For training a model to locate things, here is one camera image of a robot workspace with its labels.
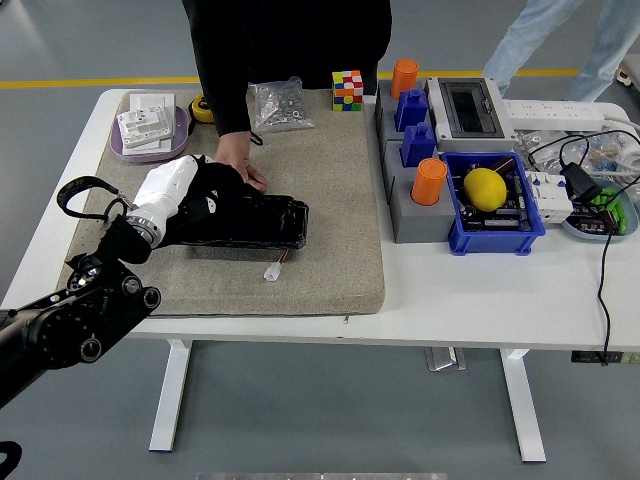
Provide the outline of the person's right hand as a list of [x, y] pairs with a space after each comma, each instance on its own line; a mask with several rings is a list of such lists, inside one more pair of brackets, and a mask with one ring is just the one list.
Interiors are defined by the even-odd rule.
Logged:
[[243, 181], [260, 193], [267, 192], [265, 177], [250, 162], [251, 134], [249, 131], [234, 132], [219, 137], [215, 160], [231, 166]]

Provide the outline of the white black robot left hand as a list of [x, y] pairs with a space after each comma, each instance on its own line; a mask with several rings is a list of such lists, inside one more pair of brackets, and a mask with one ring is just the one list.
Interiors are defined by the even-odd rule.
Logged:
[[150, 170], [135, 198], [131, 216], [160, 227], [178, 212], [200, 166], [213, 163], [206, 155], [186, 155]]

